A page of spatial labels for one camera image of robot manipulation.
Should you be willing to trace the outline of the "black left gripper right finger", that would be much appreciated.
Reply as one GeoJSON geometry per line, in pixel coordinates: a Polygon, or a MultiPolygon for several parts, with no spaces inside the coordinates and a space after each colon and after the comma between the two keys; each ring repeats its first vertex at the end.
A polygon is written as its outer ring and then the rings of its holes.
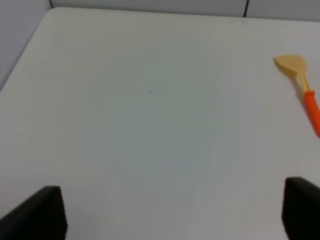
{"type": "Polygon", "coordinates": [[[320,238],[320,188],[302,177],[285,180],[282,223],[290,240],[320,238]]]}

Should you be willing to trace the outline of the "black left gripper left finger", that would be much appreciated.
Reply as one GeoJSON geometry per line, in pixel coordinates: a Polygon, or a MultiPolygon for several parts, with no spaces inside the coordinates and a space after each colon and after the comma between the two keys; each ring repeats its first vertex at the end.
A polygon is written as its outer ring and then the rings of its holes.
{"type": "Polygon", "coordinates": [[[0,219],[2,240],[64,240],[67,231],[59,186],[41,188],[0,219]]]}

